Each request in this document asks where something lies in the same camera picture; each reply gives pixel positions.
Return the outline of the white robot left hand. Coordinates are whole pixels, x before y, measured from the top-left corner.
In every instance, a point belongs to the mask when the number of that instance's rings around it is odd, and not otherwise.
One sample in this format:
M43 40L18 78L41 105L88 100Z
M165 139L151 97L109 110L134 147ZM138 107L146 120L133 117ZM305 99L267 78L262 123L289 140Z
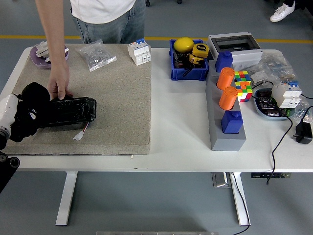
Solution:
M10 94L0 101L0 128L9 129L15 121L15 116L22 115L35 120L37 112L27 107L26 103L20 101L15 94Z

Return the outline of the person's right hand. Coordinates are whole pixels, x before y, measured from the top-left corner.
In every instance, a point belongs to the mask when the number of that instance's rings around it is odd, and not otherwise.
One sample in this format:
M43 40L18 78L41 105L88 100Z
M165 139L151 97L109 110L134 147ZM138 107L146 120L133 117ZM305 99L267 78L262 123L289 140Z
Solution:
M66 95L73 96L68 90L69 85L69 68L67 64L52 66L48 80L47 90L51 99L64 99Z

